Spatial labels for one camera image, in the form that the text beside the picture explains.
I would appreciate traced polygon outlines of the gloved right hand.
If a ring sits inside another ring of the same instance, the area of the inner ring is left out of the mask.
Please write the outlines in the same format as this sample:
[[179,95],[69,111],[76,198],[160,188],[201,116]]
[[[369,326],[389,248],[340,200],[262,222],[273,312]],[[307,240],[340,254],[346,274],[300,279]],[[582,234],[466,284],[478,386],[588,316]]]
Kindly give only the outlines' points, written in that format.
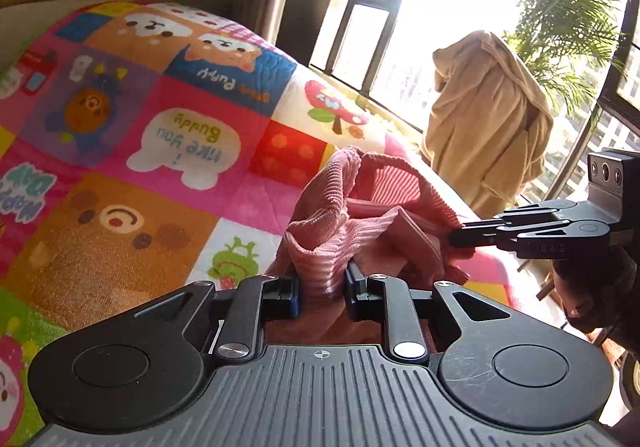
[[555,291],[568,323],[590,333],[608,328],[608,337],[639,356],[639,263],[622,247],[585,252],[553,262]]

